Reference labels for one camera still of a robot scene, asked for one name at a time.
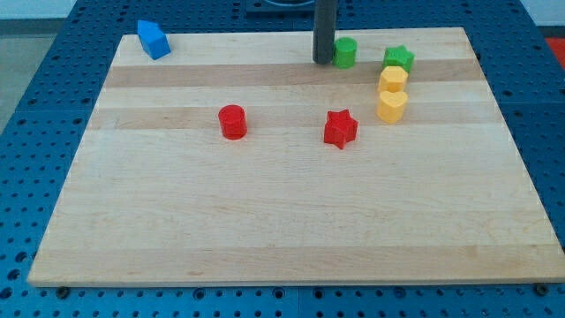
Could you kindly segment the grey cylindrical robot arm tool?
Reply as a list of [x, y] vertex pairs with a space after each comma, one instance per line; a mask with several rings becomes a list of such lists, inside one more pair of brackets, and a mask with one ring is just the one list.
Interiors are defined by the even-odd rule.
[[334, 55], [337, 0], [316, 0], [313, 22], [313, 62], [328, 64]]

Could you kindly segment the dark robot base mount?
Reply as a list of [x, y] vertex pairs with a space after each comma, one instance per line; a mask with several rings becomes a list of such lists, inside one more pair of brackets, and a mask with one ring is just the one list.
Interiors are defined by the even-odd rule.
[[244, 0], [247, 18], [313, 18], [315, 0]]

